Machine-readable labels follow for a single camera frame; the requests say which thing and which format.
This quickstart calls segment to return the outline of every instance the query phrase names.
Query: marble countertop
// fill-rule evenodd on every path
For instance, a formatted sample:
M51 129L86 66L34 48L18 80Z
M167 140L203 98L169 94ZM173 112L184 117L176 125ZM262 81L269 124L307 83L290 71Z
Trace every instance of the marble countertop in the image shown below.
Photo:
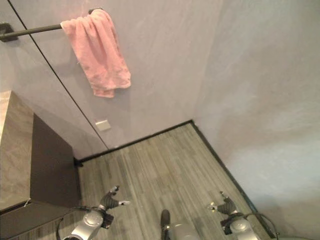
M12 91L0 95L0 210L30 198L34 113Z

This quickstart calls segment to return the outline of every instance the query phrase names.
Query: gray wood-grain floor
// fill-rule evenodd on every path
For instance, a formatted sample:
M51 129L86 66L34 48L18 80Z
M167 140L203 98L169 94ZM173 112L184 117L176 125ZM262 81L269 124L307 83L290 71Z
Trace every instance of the gray wood-grain floor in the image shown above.
M170 210L173 222L186 222L204 240L231 240L220 221L223 215L212 213L206 205L212 200L223 203L224 191L243 213L250 208L230 178L209 152L190 124L88 161L79 169L82 203L96 206L112 186L120 185L115 196L131 205L111 209L110 229L101 229L96 240L159 240L160 214ZM65 217L60 235L70 234L81 212ZM269 236L254 216L250 217L261 239ZM20 240L54 240L57 222L17 237Z

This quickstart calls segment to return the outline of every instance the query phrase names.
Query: towel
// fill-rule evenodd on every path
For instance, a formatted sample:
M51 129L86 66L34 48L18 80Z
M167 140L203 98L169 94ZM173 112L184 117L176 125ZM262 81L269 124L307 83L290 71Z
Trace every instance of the towel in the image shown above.
M131 85L131 74L120 53L115 26L102 9L61 22L93 94L113 98L117 88Z

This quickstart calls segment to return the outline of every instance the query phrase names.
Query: wall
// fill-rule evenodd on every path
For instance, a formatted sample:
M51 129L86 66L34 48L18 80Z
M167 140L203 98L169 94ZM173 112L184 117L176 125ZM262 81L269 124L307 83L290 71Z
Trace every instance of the wall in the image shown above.
M320 238L320 2L227 0L195 122L283 236Z
M23 26L7 1L0 1L0 21ZM0 91L13 90L83 158L107 148L53 74L29 36L0 41Z
M93 95L62 30L33 35L91 124L108 119L111 129L99 132L108 148L192 118L220 0L11 2L27 28L86 16L95 7L111 15L132 74L132 86L113 99Z

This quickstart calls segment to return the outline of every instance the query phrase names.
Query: towel bar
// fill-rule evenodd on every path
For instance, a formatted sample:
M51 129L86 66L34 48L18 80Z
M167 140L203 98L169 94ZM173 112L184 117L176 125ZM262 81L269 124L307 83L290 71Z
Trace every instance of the towel bar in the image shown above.
M91 8L88 11L88 13L91 14L95 9L102 9L102 8L101 7ZM62 28L61 25L57 24L57 25L51 25L51 26L31 28L31 29L26 29L21 31L14 31L8 22L2 22L0 23L0 40L2 42L10 42L10 41L17 40L18 36L41 33L41 32L61 29L61 28Z

